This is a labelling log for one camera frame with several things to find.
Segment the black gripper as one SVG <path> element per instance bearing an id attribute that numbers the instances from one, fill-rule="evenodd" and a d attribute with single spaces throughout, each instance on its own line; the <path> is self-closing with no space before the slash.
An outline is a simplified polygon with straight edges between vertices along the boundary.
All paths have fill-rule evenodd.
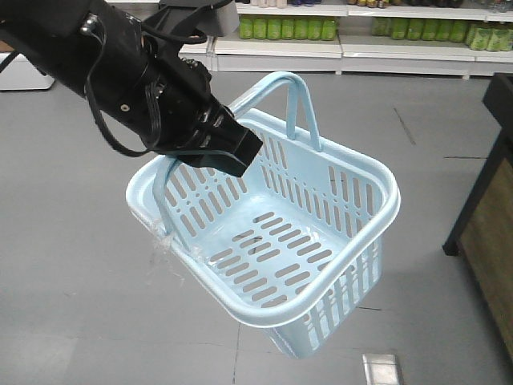
<path id="1" fill-rule="evenodd" d="M 142 31 L 141 21 L 129 20 L 127 24 L 136 41 L 118 58 L 142 71 L 124 94 L 115 97 L 112 86 L 93 82 L 107 71 L 112 49 L 121 46 L 116 34 L 119 28 L 99 13 L 89 14 L 86 20 L 86 34 L 100 45 L 87 73 L 86 99 L 103 138 L 125 156 L 139 154 L 113 136 L 101 114 L 105 111 L 137 132 L 148 152 L 170 156 L 193 168 L 214 168 L 242 176 L 263 142 L 212 95 L 211 76 L 204 65 L 179 58 L 185 44 Z"/>

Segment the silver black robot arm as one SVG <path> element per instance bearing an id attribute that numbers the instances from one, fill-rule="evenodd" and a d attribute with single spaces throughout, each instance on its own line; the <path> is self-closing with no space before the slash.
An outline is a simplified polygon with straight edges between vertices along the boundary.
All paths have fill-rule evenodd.
<path id="1" fill-rule="evenodd" d="M 211 92 L 211 74 L 182 59 L 186 44 L 234 31 L 232 1 L 162 1 L 138 19 L 105 1 L 4 1 L 1 39 L 17 55 L 87 100 L 103 138 L 130 157 L 105 123 L 110 116 L 145 152 L 241 176 L 261 140 Z"/>

